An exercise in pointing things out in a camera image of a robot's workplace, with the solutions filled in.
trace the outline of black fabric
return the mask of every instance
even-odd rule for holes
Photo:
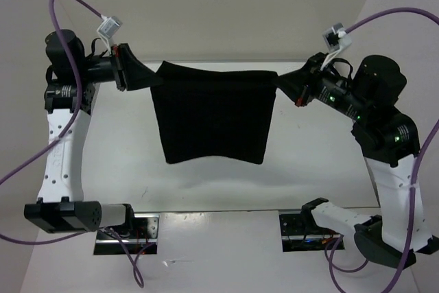
[[[151,87],[167,163],[224,156],[262,164],[276,87],[273,71],[216,72],[163,62]]]

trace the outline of white tabletop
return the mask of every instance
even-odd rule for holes
[[[290,62],[177,63],[216,71],[301,67]],[[157,70],[159,63],[148,64]],[[317,197],[342,207],[375,207],[352,121],[312,102],[296,108],[277,91],[262,165],[221,157],[165,162],[149,89],[101,84],[82,166],[86,200],[128,202],[135,211],[296,209]]]
[[[358,210],[377,214],[376,209]],[[322,251],[283,253],[278,212],[161,215],[156,255],[144,255],[140,290],[124,255],[92,256],[94,233],[36,246],[21,293],[337,293]],[[40,232],[38,240],[54,238]],[[356,268],[363,258],[339,250],[335,263]],[[336,271],[347,292],[381,292],[394,269],[368,264],[357,274]],[[405,270],[393,290],[416,293]]]

